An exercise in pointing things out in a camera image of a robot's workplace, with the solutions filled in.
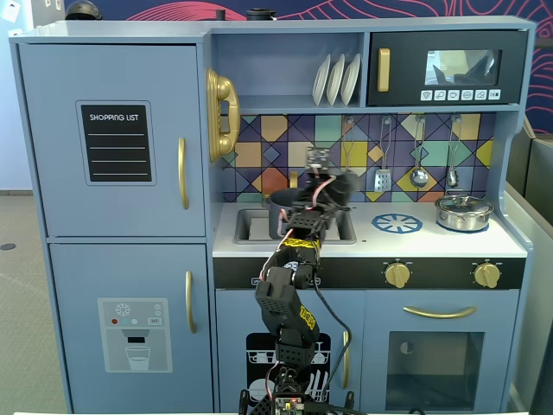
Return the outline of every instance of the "floor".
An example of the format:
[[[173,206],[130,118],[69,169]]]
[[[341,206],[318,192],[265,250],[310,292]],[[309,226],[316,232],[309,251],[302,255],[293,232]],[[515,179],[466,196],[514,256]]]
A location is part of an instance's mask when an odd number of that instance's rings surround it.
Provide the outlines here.
[[[65,413],[33,196],[0,195],[0,415]]]

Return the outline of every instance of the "toy kitchen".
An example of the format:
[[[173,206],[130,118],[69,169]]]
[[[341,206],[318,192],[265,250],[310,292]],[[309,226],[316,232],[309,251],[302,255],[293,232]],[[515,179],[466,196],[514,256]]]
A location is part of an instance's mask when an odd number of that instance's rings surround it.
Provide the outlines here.
[[[316,148],[356,189],[298,290],[320,329],[306,394],[505,412],[532,244],[503,195],[534,37],[479,16],[57,22],[10,38],[67,409],[264,398],[278,358],[254,293]]]

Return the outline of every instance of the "hanging ladle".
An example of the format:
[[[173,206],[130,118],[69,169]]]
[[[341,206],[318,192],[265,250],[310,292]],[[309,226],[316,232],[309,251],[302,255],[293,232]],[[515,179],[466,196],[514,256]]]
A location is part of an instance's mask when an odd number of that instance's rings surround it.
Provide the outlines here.
[[[421,159],[423,155],[424,146],[424,131],[425,131],[425,117],[423,115],[416,116],[416,130],[415,130],[415,168],[411,172],[410,180],[411,184],[416,188],[423,188],[429,182],[428,173],[421,167]],[[418,126],[423,125],[423,136],[421,137],[421,144],[416,145],[416,138],[418,137]]]
[[[453,128],[454,125],[459,125],[459,136],[455,141],[455,144],[452,145],[451,138],[453,137]],[[455,171],[455,152],[459,148],[459,142],[461,141],[461,128],[463,126],[461,115],[452,115],[451,116],[451,131],[449,132],[449,170],[448,178],[446,180],[450,188],[456,188],[459,186],[459,176]]]

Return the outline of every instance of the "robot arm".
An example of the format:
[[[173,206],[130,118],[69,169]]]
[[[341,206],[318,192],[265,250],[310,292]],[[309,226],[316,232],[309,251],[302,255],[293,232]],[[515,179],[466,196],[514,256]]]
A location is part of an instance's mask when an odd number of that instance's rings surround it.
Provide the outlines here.
[[[305,369],[313,360],[319,327],[297,290],[307,289],[315,281],[325,233],[335,212],[347,210],[357,184],[354,173],[332,169],[329,164],[328,149],[314,148],[308,153],[308,186],[293,204],[286,235],[259,274],[256,300],[264,324],[277,338],[277,360],[288,374],[293,373],[282,382],[279,377],[277,393],[305,389]],[[297,267],[285,267],[290,262]]]

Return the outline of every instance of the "microwave window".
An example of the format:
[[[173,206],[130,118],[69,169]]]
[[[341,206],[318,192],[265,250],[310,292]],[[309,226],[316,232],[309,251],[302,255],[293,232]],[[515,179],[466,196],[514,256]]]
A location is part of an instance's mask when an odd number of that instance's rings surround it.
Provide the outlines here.
[[[429,50],[424,85],[497,85],[498,50]]]

